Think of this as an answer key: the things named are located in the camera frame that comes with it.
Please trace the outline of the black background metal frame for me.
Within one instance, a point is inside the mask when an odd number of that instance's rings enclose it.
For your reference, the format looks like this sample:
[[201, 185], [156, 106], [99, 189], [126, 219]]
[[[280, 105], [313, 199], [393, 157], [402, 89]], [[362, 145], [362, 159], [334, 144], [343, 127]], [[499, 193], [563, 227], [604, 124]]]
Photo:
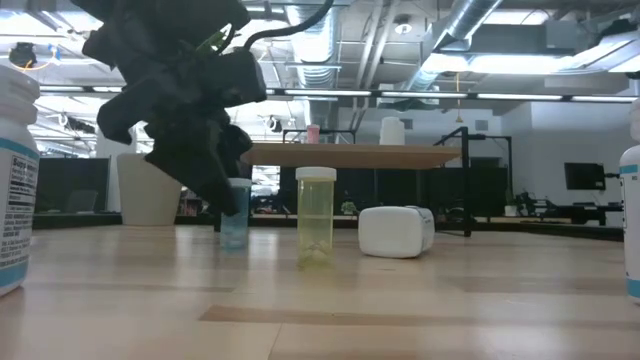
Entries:
[[[287, 135], [289, 133], [294, 134], [294, 137], [288, 139]], [[282, 143], [296, 143], [297, 138], [301, 134], [307, 134], [306, 130], [300, 129], [284, 129], [282, 131]], [[347, 144], [355, 144], [357, 142], [356, 132], [353, 130], [336, 130], [336, 129], [320, 129], [319, 130], [320, 137], [331, 137], [334, 136], [335, 143], [338, 143], [340, 139], [342, 139]]]
[[476, 216], [504, 217], [505, 192], [513, 192], [511, 136], [472, 134], [469, 165]]

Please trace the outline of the white supplement bottle blue label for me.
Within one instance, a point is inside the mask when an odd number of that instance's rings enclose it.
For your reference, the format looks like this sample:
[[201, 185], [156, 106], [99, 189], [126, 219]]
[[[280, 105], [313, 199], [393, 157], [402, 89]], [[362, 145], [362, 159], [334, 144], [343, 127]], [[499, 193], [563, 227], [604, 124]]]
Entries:
[[358, 242], [362, 253], [382, 258], [415, 258], [434, 244], [435, 220], [427, 208], [380, 206], [358, 217]]
[[637, 145], [622, 154], [619, 175], [627, 293], [634, 303], [640, 305], [640, 97], [631, 104], [629, 120], [630, 135]]
[[40, 161], [29, 126], [39, 97], [34, 79], [0, 65], [0, 297], [22, 285], [29, 267]]

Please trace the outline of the black aluminium frame rail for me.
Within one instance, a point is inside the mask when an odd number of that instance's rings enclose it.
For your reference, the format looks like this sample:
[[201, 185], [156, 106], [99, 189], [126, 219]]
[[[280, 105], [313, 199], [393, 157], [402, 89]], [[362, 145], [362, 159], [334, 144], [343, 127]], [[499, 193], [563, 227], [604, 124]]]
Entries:
[[[122, 217], [117, 213], [106, 214], [48, 214], [41, 213], [33, 216], [34, 230], [69, 229], [82, 227], [99, 227], [122, 225]], [[220, 221], [216, 216], [176, 216], [173, 225], [211, 226], [219, 229]], [[294, 217], [272, 216], [251, 217], [250, 227], [280, 227], [295, 228], [297, 220]], [[471, 225], [472, 232], [521, 232], [560, 237], [585, 238], [602, 241], [622, 242], [623, 230], [615, 227], [586, 226], [570, 224], [550, 224], [539, 222], [525, 223], [475, 223]]]

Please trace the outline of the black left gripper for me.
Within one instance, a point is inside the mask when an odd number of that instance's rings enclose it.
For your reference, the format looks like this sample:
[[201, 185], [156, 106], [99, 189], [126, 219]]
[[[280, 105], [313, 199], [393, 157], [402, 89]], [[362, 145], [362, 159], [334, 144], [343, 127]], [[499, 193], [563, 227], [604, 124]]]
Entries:
[[[230, 69], [230, 56], [213, 52], [109, 52], [97, 59], [118, 69], [125, 80], [121, 92], [98, 112], [98, 126], [104, 136], [129, 145], [133, 142], [130, 129], [145, 121], [156, 149], [144, 159], [221, 213], [237, 214], [238, 205], [223, 163], [207, 152], [209, 123], [228, 121], [220, 82]], [[229, 127], [227, 140], [232, 160], [228, 176], [249, 178], [252, 166], [246, 153], [253, 146], [250, 136], [240, 127]], [[176, 149], [185, 142], [195, 149]]]

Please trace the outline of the blue translucent pill vial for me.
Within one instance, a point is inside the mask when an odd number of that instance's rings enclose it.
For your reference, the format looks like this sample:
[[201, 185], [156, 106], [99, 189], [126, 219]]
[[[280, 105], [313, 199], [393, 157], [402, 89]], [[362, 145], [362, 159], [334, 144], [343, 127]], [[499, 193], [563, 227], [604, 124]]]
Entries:
[[221, 215], [221, 245], [225, 249], [242, 249], [248, 239], [252, 183], [246, 178], [230, 178], [229, 181], [238, 212], [233, 216]]

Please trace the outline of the yellow translucent pill vial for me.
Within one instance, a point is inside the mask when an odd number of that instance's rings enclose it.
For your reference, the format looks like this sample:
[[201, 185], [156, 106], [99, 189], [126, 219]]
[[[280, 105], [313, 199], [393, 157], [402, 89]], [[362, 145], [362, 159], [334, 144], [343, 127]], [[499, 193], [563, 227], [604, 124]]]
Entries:
[[337, 170], [300, 167], [297, 181], [298, 266], [325, 266], [333, 258], [334, 186]]

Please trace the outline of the black background desk equipment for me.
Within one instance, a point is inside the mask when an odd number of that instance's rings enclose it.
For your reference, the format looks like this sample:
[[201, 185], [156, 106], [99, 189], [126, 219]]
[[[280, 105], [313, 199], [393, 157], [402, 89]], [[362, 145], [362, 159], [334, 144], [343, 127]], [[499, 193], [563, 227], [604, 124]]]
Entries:
[[525, 217], [543, 219], [569, 219], [573, 225], [586, 225], [589, 221], [597, 221], [600, 226], [607, 225], [608, 213], [623, 211], [620, 203], [597, 205], [595, 203], [574, 203], [557, 205], [548, 199], [535, 199], [528, 192], [518, 194], [514, 198], [519, 213]]

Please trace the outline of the black wall monitor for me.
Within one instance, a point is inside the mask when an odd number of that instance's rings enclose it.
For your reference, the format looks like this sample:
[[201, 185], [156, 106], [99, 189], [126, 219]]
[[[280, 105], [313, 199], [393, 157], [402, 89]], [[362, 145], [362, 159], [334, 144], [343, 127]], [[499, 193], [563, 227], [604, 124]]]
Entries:
[[565, 183], [568, 190], [606, 189], [604, 166], [597, 163], [565, 163]]

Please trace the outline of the beige plant pot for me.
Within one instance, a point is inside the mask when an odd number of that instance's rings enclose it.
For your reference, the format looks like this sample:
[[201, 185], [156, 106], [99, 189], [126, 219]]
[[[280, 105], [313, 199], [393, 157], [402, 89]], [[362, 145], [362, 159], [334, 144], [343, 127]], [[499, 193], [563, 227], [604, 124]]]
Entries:
[[143, 154], [117, 157], [121, 215], [127, 226], [172, 226], [182, 185], [144, 159]]

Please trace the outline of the linear ceiling light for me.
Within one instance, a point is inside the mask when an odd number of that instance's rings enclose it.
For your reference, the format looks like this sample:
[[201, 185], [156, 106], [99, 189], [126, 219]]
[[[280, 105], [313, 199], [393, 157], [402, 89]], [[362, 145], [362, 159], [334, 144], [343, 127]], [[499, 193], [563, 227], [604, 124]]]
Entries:
[[336, 90], [336, 89], [284, 89], [283, 93], [289, 96], [307, 97], [370, 97], [371, 91], [364, 90]]
[[632, 103], [637, 96], [573, 96], [571, 102], [580, 103]]
[[498, 93], [479, 93], [476, 96], [479, 100], [504, 100], [504, 101], [540, 101], [553, 102], [561, 101], [562, 95], [541, 95], [541, 94], [498, 94]]
[[409, 92], [409, 91], [381, 91], [380, 98], [408, 98], [408, 99], [465, 99], [467, 93], [455, 92]]

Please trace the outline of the wooden shelf black metal frame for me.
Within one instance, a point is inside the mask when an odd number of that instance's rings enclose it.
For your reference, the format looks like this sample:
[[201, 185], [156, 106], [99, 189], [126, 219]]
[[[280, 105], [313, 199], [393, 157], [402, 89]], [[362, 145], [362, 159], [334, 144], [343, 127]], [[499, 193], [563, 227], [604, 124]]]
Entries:
[[462, 232], [465, 237], [469, 237], [473, 230], [473, 220], [469, 132], [466, 127], [455, 129], [431, 146], [256, 143], [241, 156], [241, 161], [247, 165], [284, 167], [428, 170], [456, 158], [462, 161]]

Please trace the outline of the black ceiling device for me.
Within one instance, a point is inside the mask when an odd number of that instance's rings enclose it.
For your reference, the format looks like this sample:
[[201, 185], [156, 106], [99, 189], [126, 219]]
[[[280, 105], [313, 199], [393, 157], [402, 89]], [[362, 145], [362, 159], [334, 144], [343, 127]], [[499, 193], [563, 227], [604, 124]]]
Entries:
[[17, 42], [9, 52], [9, 61], [19, 68], [32, 68], [37, 63], [34, 52], [34, 44], [29, 42]]

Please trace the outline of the plain white bottle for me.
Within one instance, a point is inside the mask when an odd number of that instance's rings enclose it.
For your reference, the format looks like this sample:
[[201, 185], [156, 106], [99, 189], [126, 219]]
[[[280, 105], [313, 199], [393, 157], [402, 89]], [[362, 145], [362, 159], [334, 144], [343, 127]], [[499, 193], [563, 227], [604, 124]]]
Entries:
[[398, 117], [384, 117], [381, 120], [380, 145], [404, 145], [405, 125]]

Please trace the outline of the black office screen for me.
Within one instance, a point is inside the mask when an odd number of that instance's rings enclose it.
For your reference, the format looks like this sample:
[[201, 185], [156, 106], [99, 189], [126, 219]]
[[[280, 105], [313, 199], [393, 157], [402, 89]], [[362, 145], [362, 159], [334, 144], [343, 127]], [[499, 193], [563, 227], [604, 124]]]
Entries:
[[107, 158], [40, 160], [36, 213], [98, 213], [106, 210], [110, 176]]

